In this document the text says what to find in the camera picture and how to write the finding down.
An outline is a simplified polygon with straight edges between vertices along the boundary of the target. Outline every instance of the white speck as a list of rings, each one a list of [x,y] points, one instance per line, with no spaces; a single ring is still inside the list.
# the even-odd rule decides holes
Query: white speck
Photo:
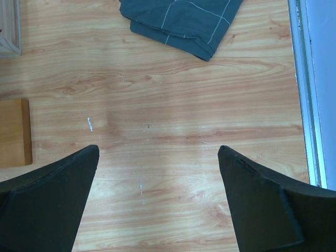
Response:
[[[142,185],[142,179],[140,179],[140,191],[141,191],[141,195],[142,195],[142,187],[143,187],[143,185]]]
[[[91,132],[93,132],[93,127],[92,127],[92,124],[91,124],[91,121],[90,121],[89,117],[88,117],[88,123],[89,123],[89,127],[90,127]]]

